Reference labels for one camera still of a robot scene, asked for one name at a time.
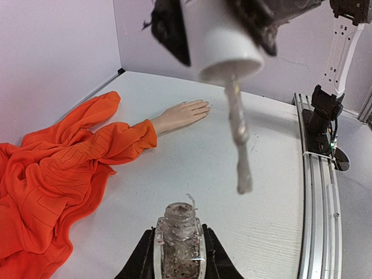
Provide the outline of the orange sweatshirt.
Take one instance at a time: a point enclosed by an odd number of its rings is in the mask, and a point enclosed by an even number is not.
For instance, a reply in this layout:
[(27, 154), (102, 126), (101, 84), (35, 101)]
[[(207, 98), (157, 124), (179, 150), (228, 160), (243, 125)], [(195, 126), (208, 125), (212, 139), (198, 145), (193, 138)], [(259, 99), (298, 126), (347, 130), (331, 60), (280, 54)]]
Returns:
[(154, 148), (152, 123), (107, 123), (117, 92), (92, 98), (57, 124), (1, 144), (1, 277), (49, 278), (71, 255), (72, 224), (102, 201), (113, 166)]

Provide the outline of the white nail polish cap brush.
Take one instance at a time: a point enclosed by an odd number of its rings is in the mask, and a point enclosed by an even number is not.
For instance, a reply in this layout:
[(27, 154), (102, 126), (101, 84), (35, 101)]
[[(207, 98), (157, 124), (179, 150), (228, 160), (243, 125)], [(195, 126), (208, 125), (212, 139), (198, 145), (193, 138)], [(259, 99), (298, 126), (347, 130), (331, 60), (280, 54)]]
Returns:
[(191, 67), (198, 81), (224, 87), (232, 138), (238, 151), (237, 191), (251, 192), (249, 129), (239, 82), (263, 66), (250, 35), (234, 19), (226, 1), (181, 1)]

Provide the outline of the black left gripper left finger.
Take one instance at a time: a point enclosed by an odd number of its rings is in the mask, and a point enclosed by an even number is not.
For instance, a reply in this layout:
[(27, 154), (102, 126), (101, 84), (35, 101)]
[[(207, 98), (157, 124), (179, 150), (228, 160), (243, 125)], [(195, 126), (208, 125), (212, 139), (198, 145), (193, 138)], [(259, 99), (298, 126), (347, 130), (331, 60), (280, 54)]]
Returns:
[(146, 230), (115, 279), (154, 279), (153, 246), (155, 228)]

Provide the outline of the clear nail polish bottle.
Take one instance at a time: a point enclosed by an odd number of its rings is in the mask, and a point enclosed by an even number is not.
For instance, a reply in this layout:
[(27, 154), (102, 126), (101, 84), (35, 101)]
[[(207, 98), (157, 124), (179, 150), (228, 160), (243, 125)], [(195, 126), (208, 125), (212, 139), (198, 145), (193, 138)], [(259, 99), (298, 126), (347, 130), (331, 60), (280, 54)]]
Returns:
[(204, 278), (206, 245), (193, 205), (171, 203), (158, 219), (153, 243), (155, 278)]

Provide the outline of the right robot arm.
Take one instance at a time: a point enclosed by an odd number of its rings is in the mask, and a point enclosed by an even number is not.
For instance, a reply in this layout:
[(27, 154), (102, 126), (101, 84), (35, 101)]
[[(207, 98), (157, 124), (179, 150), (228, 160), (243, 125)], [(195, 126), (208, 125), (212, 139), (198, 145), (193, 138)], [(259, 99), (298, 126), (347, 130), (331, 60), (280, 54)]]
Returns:
[[(236, 146), (248, 140), (238, 82), (276, 56), (278, 28), (317, 8), (320, 1), (155, 1), (149, 21), (155, 40), (198, 79), (226, 87)], [(323, 77), (314, 89), (310, 129), (325, 132), (341, 112), (345, 83), (359, 37), (371, 23), (370, 1), (331, 1), (334, 28)]]

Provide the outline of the aluminium front rail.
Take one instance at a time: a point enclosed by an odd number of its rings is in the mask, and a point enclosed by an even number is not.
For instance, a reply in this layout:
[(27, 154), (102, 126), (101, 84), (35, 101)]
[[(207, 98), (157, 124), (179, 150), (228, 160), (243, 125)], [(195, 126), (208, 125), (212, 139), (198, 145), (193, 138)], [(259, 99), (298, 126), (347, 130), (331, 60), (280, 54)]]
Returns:
[(304, 213), (298, 278), (371, 278), (371, 128), (345, 109), (338, 145), (347, 171), (329, 157), (309, 152), (305, 119), (310, 98), (295, 94), (301, 131)]

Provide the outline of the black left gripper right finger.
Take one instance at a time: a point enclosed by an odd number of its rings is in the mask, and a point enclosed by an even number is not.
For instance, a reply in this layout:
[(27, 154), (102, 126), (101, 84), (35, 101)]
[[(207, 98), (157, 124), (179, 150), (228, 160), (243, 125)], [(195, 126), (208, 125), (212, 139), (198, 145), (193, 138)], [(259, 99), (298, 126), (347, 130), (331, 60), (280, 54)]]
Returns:
[(212, 228), (202, 225), (206, 244), (206, 279), (244, 279)]

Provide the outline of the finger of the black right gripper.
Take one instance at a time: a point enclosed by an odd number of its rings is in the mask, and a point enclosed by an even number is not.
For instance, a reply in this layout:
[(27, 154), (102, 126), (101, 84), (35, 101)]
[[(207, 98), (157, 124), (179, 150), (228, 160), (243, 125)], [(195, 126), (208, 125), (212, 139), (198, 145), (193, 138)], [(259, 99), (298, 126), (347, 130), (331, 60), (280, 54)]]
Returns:
[(142, 30), (151, 28), (152, 36), (182, 65), (191, 66), (187, 33), (180, 1), (156, 0), (149, 22), (144, 21)]
[(269, 56), (277, 55), (279, 26), (320, 6), (322, 1), (301, 0), (229, 0), (233, 18)]

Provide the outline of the mannequin hand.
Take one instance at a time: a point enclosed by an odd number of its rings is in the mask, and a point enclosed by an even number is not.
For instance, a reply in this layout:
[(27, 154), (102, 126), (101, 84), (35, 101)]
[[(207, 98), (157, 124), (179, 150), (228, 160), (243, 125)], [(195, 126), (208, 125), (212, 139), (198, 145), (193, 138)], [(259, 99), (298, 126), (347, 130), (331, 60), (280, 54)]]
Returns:
[(182, 102), (151, 119), (151, 123), (156, 134), (160, 135), (194, 124), (208, 116), (209, 112), (209, 103), (202, 99)]

